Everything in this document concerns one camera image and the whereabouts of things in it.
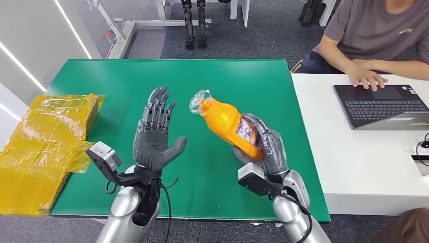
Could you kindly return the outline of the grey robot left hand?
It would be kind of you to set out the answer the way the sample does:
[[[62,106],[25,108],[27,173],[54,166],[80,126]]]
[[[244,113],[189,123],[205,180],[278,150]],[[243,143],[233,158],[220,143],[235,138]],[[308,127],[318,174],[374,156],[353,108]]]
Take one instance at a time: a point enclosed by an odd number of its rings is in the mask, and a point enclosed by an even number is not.
[[[161,171],[183,153],[187,138],[178,137],[168,146],[169,123],[175,102],[167,105],[166,86],[154,89],[148,97],[133,141],[133,157],[138,166]]]

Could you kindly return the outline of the person's left hand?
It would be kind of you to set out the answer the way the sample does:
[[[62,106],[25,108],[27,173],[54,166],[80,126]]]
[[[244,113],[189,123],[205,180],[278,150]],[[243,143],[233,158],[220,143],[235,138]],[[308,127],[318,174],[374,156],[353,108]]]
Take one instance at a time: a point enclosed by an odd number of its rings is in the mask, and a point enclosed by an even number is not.
[[[361,68],[367,69],[367,70],[376,70],[376,62],[375,59],[353,59],[353,63],[357,64]]]

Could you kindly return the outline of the person's right hand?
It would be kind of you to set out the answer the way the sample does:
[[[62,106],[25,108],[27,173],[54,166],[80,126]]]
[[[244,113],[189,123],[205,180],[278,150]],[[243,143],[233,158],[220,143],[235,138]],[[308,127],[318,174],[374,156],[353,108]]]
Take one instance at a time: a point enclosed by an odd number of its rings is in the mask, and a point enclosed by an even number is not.
[[[346,71],[346,75],[350,79],[353,87],[361,85],[366,90],[377,91],[378,88],[384,88],[387,79],[381,77],[374,71],[364,69],[362,67],[352,67]]]

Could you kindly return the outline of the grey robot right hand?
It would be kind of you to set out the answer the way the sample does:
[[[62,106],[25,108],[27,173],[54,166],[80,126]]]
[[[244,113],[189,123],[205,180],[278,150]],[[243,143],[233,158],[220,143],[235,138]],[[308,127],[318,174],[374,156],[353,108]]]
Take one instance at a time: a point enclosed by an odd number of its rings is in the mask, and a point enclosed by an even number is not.
[[[280,134],[270,129],[261,118],[252,113],[245,113],[243,118],[253,124],[261,136],[263,157],[252,159],[245,155],[240,148],[233,146],[234,157],[243,165],[254,163],[269,176],[286,172],[288,170],[286,152]]]

